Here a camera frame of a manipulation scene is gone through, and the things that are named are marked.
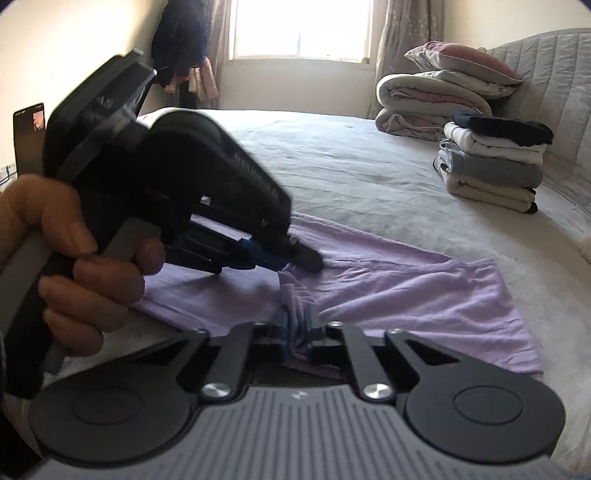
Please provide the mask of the pink hanging garment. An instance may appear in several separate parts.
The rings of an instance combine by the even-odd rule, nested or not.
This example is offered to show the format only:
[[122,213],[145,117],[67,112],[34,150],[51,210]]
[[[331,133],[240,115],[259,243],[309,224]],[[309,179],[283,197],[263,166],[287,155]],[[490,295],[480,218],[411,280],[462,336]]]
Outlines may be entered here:
[[188,92],[197,95],[199,101],[214,101],[219,97],[211,60],[208,57],[199,67],[191,67],[187,76],[174,76],[164,87],[164,91],[172,94],[183,83],[188,84]]

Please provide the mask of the folded white garment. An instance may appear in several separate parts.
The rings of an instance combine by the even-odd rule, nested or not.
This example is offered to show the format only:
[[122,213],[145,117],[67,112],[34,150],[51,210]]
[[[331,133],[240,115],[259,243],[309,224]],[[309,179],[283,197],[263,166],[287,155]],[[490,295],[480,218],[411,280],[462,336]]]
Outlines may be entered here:
[[444,126],[445,136],[463,152],[472,156],[501,158],[522,164],[542,166],[545,145],[522,147],[512,140],[479,135],[454,122]]

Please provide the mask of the pink grey pillow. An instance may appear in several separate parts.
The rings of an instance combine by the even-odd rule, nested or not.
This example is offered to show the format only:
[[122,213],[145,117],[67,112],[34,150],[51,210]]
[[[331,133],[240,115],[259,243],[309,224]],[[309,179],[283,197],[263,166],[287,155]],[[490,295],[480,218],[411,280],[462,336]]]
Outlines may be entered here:
[[498,58],[458,43],[430,41],[408,50],[421,75],[466,88],[486,100],[511,96],[523,83],[518,74]]

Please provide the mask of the dark hanging clothes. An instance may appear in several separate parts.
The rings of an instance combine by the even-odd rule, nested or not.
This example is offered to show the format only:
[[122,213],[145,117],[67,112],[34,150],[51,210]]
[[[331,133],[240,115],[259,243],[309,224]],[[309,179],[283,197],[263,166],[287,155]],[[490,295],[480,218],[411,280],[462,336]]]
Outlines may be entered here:
[[168,86],[173,78],[189,76],[207,55],[208,27],[204,2],[173,0],[165,6],[151,42],[156,80]]

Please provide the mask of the folded grey garment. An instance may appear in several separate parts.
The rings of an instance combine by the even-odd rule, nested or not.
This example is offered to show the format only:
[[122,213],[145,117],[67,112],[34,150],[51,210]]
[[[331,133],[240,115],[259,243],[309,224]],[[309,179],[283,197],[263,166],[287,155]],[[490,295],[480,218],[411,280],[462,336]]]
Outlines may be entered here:
[[543,172],[537,165],[502,158],[473,156],[462,151],[451,140],[443,140],[440,143],[439,157],[447,165],[447,172],[491,185],[537,188],[543,181]]

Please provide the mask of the beige left curtain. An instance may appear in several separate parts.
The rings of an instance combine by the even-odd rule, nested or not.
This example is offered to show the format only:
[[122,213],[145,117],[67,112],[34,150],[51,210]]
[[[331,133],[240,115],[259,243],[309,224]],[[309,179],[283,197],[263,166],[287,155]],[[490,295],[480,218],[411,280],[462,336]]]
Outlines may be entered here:
[[221,71],[228,59],[229,24],[231,13],[230,0],[205,1],[208,46],[204,66],[200,67],[207,107],[216,109],[221,94]]

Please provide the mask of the beige right curtain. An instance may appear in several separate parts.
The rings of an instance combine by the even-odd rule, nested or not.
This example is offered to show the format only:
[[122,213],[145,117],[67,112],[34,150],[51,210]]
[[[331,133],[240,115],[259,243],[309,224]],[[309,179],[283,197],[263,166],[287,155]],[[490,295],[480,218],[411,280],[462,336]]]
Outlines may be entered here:
[[375,66],[368,118],[374,119],[381,109],[377,99],[377,83],[389,74],[416,73],[418,67],[405,54],[426,42],[442,40],[444,18],[444,2],[440,0],[385,2],[373,60]]

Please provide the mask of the folded grey pink duvet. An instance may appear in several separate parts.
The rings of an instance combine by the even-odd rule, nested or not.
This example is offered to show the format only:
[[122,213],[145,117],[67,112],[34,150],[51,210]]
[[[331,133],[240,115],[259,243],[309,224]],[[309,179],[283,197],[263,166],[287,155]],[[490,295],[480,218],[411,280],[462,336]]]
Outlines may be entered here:
[[491,115],[489,103],[454,83],[420,74],[390,74],[377,83],[377,128],[394,136],[439,142],[456,112]]

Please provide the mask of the folded black garment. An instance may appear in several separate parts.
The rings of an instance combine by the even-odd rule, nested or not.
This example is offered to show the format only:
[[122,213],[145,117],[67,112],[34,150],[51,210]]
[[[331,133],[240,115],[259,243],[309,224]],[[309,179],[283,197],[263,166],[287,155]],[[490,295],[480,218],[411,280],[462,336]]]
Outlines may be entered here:
[[554,132],[537,121],[470,113],[454,113],[452,119],[475,134],[511,140],[521,147],[551,145],[554,140]]

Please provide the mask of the black smartphone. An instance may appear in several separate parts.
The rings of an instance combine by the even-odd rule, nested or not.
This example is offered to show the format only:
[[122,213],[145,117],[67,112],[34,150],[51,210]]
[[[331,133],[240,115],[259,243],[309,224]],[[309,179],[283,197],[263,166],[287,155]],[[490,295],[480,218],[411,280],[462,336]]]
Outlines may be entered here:
[[13,114],[13,143],[18,175],[42,173],[44,139],[43,103],[17,110]]

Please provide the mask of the beige curtain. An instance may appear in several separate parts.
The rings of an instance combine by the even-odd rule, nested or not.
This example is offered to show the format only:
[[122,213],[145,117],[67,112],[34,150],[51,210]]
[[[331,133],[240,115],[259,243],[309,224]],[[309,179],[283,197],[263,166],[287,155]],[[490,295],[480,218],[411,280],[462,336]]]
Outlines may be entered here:
[[228,59],[229,24],[231,13],[230,0],[205,1],[208,46],[204,66],[200,67],[207,107],[216,109],[221,94],[221,71]]
[[389,74],[416,73],[418,67],[405,54],[426,42],[442,40],[444,18],[444,2],[440,0],[385,2],[373,60],[375,66],[368,118],[374,119],[381,109],[377,99],[377,83]]

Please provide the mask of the white fluffy plush toy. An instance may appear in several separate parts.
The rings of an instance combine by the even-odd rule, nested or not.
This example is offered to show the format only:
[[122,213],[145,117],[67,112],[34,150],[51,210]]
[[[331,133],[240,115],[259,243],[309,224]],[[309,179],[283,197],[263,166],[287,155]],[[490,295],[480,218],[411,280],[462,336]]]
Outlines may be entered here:
[[591,263],[591,236],[587,236],[579,242],[578,251],[588,263]]

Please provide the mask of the folded beige garment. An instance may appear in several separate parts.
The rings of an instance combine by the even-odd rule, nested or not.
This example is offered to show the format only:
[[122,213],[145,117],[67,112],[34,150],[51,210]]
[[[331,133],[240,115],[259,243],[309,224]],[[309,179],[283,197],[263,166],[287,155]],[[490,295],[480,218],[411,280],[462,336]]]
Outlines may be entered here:
[[455,174],[443,173],[442,179],[452,195],[523,214],[538,212],[536,192],[532,189],[496,186]]

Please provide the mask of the purple garment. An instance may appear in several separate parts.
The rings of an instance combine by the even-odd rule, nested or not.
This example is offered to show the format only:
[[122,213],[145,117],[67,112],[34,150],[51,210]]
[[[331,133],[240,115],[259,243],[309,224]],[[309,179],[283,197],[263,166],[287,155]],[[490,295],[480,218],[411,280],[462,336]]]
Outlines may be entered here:
[[147,278],[135,307],[213,336],[286,307],[297,355],[311,312],[372,337],[401,329],[514,373],[542,373],[534,336],[493,260],[463,261],[304,214],[294,217],[291,231],[322,254],[321,272],[290,265],[213,275],[166,264]]

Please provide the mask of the grey quilted headboard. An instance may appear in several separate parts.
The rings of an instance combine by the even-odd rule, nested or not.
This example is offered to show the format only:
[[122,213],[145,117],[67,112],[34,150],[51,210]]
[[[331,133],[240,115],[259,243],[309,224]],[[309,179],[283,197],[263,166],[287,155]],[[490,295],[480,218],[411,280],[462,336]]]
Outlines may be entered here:
[[492,48],[523,83],[493,107],[554,133],[544,153],[545,183],[590,212],[590,30],[546,32]]

